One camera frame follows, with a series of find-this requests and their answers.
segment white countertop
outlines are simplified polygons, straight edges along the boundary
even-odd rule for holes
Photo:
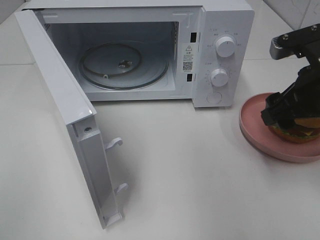
[[[239,110],[284,90],[307,62],[272,60],[290,28],[262,1],[234,105],[191,100],[94,103],[124,220],[103,230],[72,148],[56,122],[13,16],[0,25],[0,239],[318,240],[320,162],[293,164],[253,148]]]

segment sticker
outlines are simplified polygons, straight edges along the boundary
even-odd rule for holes
[[[196,56],[198,53],[197,43],[183,43],[180,47],[181,51],[181,71],[183,73],[191,73],[195,70]]]

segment white microwave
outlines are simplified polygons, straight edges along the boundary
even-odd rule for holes
[[[254,11],[244,0],[32,0],[15,14],[102,227],[122,218],[91,101],[233,102]]]

